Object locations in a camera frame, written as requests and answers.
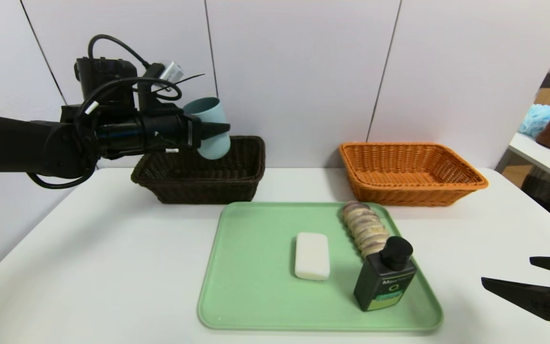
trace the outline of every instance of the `wall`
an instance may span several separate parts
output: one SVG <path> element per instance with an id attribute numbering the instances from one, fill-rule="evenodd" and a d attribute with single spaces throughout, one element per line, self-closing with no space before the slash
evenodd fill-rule
<path id="1" fill-rule="evenodd" d="M 0 116 L 58 120 L 63 104 L 18 0 L 0 0 Z M 0 174 L 0 261 L 68 190 Z"/>
<path id="2" fill-rule="evenodd" d="M 493 168 L 549 67 L 550 1 L 403 0 L 369 140 Z"/>
<path id="3" fill-rule="evenodd" d="M 112 35 L 129 45 L 146 61 L 176 61 L 185 76 L 203 74 L 180 85 L 178 106 L 202 97 L 215 97 L 212 53 L 203 0 L 23 0 L 35 35 L 68 104 L 83 101 L 74 75 L 76 58 L 87 56 L 90 39 Z M 142 75 L 144 67 L 123 48 L 98 41 L 95 56 L 125 59 Z M 98 166 L 135 166 L 140 157 L 116 161 L 101 159 Z"/>
<path id="4" fill-rule="evenodd" d="M 207 0 L 218 91 L 271 167 L 342 166 L 365 141 L 399 0 Z"/>

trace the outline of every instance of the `orange wicker basket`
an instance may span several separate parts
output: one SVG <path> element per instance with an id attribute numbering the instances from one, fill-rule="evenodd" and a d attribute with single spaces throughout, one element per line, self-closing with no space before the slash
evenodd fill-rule
<path id="1" fill-rule="evenodd" d="M 451 205 L 487 180 L 435 143 L 344 143 L 339 152 L 358 200 L 385 205 Z"/>

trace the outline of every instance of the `dark brown wicker basket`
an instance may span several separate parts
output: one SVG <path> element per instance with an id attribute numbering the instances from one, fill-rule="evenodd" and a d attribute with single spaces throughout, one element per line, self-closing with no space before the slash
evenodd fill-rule
<path id="1" fill-rule="evenodd" d="M 231 137 L 231 150 L 210 161 L 195 150 L 146 154 L 131 180 L 152 191 L 162 203 L 229 204 L 251 201 L 264 174 L 264 141 Z"/>

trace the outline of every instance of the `soap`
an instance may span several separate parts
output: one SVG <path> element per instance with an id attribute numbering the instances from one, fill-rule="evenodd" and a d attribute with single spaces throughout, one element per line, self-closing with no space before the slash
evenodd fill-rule
<path id="1" fill-rule="evenodd" d="M 320 233 L 298 233 L 294 273 L 299 279 L 324 281 L 330 276 L 328 238 Z"/>

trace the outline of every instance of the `bottle label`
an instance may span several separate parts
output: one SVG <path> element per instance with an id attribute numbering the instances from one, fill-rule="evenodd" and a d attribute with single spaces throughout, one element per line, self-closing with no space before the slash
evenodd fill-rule
<path id="1" fill-rule="evenodd" d="M 415 272 L 382 279 L 375 298 L 370 302 L 367 310 L 382 309 L 398 303 L 413 280 L 413 276 L 415 276 Z"/>

